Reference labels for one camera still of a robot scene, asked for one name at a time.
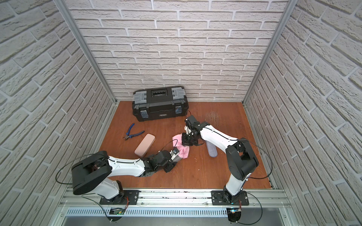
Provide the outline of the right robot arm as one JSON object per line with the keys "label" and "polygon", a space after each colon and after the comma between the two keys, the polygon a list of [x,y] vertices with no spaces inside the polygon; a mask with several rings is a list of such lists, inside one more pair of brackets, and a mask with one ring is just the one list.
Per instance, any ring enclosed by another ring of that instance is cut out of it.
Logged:
{"label": "right robot arm", "polygon": [[250,142],[245,138],[228,136],[208,122],[200,123],[186,119],[185,124],[185,132],[182,134],[183,146],[199,146],[199,140],[202,139],[226,154],[231,175],[223,189],[224,198],[228,203],[235,202],[247,179],[259,166]]}

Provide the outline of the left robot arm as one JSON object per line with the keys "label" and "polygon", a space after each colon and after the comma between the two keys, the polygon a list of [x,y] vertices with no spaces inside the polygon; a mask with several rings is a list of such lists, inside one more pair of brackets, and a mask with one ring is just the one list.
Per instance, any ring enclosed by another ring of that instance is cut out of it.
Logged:
{"label": "left robot arm", "polygon": [[170,172],[180,160],[178,149],[162,150],[156,155],[134,160],[112,157],[106,151],[100,151],[72,166],[73,194],[95,193],[110,200],[122,193],[121,183],[110,177],[149,177],[160,170]]}

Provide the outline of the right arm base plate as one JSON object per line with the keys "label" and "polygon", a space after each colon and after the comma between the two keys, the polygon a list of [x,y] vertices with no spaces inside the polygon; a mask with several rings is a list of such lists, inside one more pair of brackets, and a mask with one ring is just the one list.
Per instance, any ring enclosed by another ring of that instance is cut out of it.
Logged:
{"label": "right arm base plate", "polygon": [[211,200],[213,205],[233,205],[248,206],[249,200],[246,191],[240,191],[236,195],[231,195],[228,191],[213,190],[211,191]]}

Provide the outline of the pink microfibre cloth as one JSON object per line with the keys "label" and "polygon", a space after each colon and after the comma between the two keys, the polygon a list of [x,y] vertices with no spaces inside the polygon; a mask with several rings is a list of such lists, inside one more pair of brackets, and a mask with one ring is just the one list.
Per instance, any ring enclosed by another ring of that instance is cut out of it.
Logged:
{"label": "pink microfibre cloth", "polygon": [[173,144],[172,144],[172,146],[179,150],[178,155],[182,159],[188,158],[188,156],[189,156],[189,146],[184,146],[182,144],[182,134],[178,134],[178,135],[173,136]]}

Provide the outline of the pink eyeglass case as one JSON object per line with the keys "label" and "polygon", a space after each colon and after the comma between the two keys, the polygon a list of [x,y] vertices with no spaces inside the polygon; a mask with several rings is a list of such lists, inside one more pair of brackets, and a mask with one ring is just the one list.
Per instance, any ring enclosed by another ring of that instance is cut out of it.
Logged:
{"label": "pink eyeglass case", "polygon": [[150,147],[153,145],[156,137],[152,134],[147,134],[135,150],[135,154],[139,157],[144,157]]}

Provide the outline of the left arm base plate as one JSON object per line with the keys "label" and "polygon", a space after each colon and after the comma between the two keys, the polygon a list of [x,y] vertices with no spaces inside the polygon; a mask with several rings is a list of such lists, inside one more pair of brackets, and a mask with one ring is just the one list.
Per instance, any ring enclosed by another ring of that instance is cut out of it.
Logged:
{"label": "left arm base plate", "polygon": [[136,205],[140,190],[123,190],[117,196],[111,199],[101,197],[101,205]]}

